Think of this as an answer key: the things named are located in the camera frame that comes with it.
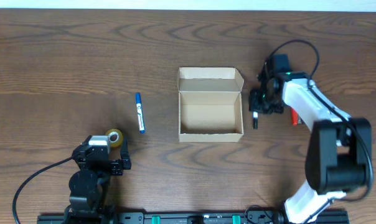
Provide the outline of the black whiteboard marker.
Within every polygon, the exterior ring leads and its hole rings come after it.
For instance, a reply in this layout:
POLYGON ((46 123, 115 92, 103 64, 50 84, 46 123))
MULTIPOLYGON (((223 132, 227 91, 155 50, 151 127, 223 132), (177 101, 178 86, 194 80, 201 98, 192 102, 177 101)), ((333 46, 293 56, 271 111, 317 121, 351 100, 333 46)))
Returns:
POLYGON ((253 112, 253 129, 258 129, 258 113, 253 112))

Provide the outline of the orange black stapler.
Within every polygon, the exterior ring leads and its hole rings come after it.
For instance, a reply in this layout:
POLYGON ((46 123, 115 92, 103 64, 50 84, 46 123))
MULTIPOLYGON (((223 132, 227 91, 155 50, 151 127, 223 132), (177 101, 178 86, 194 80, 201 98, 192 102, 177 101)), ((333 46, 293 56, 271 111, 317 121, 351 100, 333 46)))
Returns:
POLYGON ((291 122, 293 126, 301 124, 301 118, 293 108, 291 108, 291 122))

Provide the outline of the cardboard box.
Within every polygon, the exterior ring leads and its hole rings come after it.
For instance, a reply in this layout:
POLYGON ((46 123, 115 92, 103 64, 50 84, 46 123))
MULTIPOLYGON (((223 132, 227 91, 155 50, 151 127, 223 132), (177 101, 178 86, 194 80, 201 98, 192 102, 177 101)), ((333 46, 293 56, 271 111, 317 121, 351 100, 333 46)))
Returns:
POLYGON ((244 135, 243 84, 233 67, 179 68, 180 142, 238 142, 244 135))

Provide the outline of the blue whiteboard marker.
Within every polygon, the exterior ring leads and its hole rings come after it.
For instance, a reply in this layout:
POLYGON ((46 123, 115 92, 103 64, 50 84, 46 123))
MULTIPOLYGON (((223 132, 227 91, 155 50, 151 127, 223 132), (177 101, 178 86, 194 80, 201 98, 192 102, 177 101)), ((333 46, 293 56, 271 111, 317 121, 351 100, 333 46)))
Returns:
POLYGON ((143 108, 142 108, 140 93, 136 93, 136 109, 137 109, 137 114, 138 114, 139 132, 141 134, 144 134, 145 125, 144 125, 143 108))

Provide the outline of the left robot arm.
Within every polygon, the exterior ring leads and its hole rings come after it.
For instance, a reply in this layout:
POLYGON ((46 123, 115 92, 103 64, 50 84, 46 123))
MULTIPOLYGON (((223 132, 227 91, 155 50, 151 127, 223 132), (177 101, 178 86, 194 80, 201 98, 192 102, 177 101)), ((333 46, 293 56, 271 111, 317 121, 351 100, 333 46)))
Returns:
POLYGON ((114 206, 106 205, 111 177, 130 170, 127 140, 112 141, 107 135, 89 136, 72 152, 79 171, 71 176, 64 223, 117 223, 114 206))

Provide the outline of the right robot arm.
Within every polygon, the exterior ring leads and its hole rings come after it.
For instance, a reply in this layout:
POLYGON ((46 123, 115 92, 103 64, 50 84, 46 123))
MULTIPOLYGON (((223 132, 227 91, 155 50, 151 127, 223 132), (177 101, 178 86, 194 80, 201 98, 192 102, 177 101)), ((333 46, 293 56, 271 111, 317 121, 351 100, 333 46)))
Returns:
POLYGON ((305 161, 306 180, 286 199, 270 223, 315 223, 336 200, 348 201, 347 194, 365 187, 359 200, 369 193, 374 181, 372 130, 365 118, 352 118, 337 108, 317 88, 310 75, 295 72, 285 54, 270 55, 258 75, 261 83, 252 89, 249 110, 253 129, 259 114, 281 114, 291 108, 309 128, 311 136, 305 161))

